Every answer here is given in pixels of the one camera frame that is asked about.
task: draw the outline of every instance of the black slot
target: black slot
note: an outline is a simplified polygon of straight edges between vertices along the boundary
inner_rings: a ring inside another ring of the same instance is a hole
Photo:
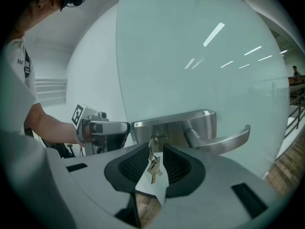
[[[231,186],[231,188],[253,219],[268,209],[245,183]]]
[[[81,163],[81,164],[77,164],[77,165],[73,165],[73,166],[67,166],[67,170],[69,172],[72,172],[72,171],[80,170],[80,169],[83,169],[83,168],[86,168],[86,167],[88,167],[86,164]]]

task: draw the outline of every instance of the frosted glass panel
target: frosted glass panel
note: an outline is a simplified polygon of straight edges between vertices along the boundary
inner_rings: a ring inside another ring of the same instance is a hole
[[[242,0],[120,0],[117,63],[129,122],[216,111],[217,136],[251,125],[225,156],[262,177],[288,119],[288,79],[268,27]]]

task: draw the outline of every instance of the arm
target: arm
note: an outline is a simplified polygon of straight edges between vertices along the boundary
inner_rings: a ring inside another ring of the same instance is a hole
[[[38,136],[52,143],[71,143],[83,146],[76,135],[76,130],[71,123],[61,122],[46,114],[41,104],[34,104],[25,120]]]

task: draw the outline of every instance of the door handle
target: door handle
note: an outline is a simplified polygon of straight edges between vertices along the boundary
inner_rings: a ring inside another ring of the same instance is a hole
[[[202,150],[204,152],[221,155],[232,151],[245,144],[250,135],[250,125],[233,135],[227,135],[217,138],[201,139],[194,129],[185,131],[184,136],[189,147]]]

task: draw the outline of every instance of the man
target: man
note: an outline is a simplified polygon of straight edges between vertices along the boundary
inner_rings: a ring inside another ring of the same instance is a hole
[[[75,6],[85,0],[33,0],[20,15],[4,48],[6,58],[16,75],[25,83],[36,97],[35,103],[26,118],[26,125],[44,140],[52,143],[70,143],[83,146],[76,135],[74,126],[61,122],[46,114],[41,107],[35,86],[35,72],[32,61],[24,48],[25,32],[68,3]]]
[[[292,66],[292,68],[294,69],[294,75],[293,75],[293,79],[295,81],[295,83],[301,83],[301,74],[299,73],[299,71],[297,71],[296,66]]]

